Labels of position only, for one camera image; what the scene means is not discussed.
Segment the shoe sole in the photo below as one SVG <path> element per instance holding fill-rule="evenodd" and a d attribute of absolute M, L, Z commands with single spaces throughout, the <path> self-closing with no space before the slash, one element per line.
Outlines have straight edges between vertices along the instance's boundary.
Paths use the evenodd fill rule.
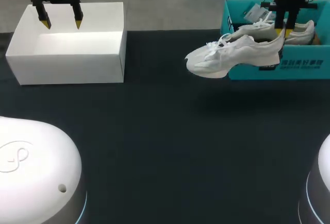
<path fill-rule="evenodd" d="M 240 63 L 240 64 L 245 64 L 245 65 L 252 65 L 252 66 L 256 66 L 256 67 L 265 67 L 265 66 L 271 66 L 271 65 L 277 65 L 279 64 L 279 55 L 276 54 L 276 55 L 273 55 L 271 57 L 269 57 L 267 60 L 265 60 L 264 57 L 258 57 L 258 58 L 255 58 L 253 60 L 253 62 L 249 62 L 249 63 Z M 232 66 L 231 68 L 229 69 L 226 69 L 226 70 L 221 70 L 221 71 L 218 71 L 218 72 L 214 72 L 214 73 L 196 73 L 196 72 L 193 72 L 193 71 L 189 71 L 197 76 L 200 76 L 200 77 L 204 77 L 204 78 L 224 78 L 228 72 L 234 67 Z"/>

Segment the sticker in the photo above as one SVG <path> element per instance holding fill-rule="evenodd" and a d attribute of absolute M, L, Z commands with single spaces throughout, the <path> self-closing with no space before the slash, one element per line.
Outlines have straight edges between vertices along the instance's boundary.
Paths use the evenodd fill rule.
<path fill-rule="evenodd" d="M 269 10 L 264 7 L 260 7 L 260 5 L 255 4 L 248 12 L 244 12 L 245 20 L 250 21 L 251 23 L 258 22 L 260 19 L 264 20 L 265 17 L 268 15 Z M 271 13 L 268 17 L 268 21 L 275 20 L 276 14 Z"/>

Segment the small hole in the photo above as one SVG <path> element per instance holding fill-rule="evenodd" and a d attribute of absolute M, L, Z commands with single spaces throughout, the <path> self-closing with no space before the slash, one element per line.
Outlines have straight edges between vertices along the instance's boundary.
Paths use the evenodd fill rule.
<path fill-rule="evenodd" d="M 64 184 L 60 184 L 58 186 L 58 190 L 62 193 L 65 193 L 65 192 L 67 192 L 67 187 Z"/>

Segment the shoelace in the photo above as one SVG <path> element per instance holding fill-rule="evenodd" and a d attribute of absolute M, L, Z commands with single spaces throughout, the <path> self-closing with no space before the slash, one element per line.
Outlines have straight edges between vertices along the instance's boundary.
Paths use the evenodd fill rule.
<path fill-rule="evenodd" d="M 270 11 L 267 16 L 265 17 L 264 20 L 260 19 L 258 22 L 253 23 L 253 25 L 255 27 L 266 27 L 266 26 L 271 26 L 273 21 L 268 21 L 269 16 L 272 14 L 272 12 Z M 204 57 L 205 60 L 210 60 L 212 59 L 213 55 L 216 54 L 216 52 L 218 50 L 221 49 L 225 49 L 230 45 L 230 42 L 226 42 L 224 40 L 225 37 L 227 37 L 228 35 L 230 35 L 230 33 L 226 33 L 223 36 L 220 37 L 220 39 L 216 42 L 208 42 L 207 48 L 208 48 L 208 53 L 207 55 Z"/>
<path fill-rule="evenodd" d="M 224 49 L 226 47 L 228 47 L 230 45 L 230 42 L 226 42 L 224 40 L 225 37 L 227 37 L 228 35 L 230 35 L 230 33 L 226 33 L 224 35 L 222 35 L 220 37 L 220 39 L 216 42 L 208 42 L 206 45 L 207 45 L 207 48 L 208 48 L 208 53 L 207 55 L 204 57 L 205 60 L 209 60 L 210 58 L 212 58 L 212 56 L 218 51 L 218 50 L 221 50 L 221 49 Z"/>
<path fill-rule="evenodd" d="M 254 27 L 267 27 L 271 26 L 274 21 L 268 21 L 269 16 L 272 14 L 272 12 L 268 12 L 267 16 L 264 20 L 260 19 L 258 22 L 253 23 Z"/>

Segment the open box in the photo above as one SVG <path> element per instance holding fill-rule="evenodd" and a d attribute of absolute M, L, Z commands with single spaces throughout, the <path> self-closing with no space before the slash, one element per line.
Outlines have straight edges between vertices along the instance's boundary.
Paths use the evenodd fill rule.
<path fill-rule="evenodd" d="M 45 5 L 47 29 L 28 5 L 6 58 L 21 85 L 124 81 L 126 28 L 123 3 L 83 3 L 77 29 L 70 5 Z"/>
<path fill-rule="evenodd" d="M 246 11 L 264 0 L 226 0 L 221 33 L 234 33 L 237 25 L 249 24 Z M 274 67 L 237 65 L 229 72 L 230 79 L 328 79 L 330 78 L 330 15 L 329 1 L 314 1 L 318 9 L 301 9 L 298 23 L 313 20 L 321 45 L 284 45 L 280 64 Z"/>

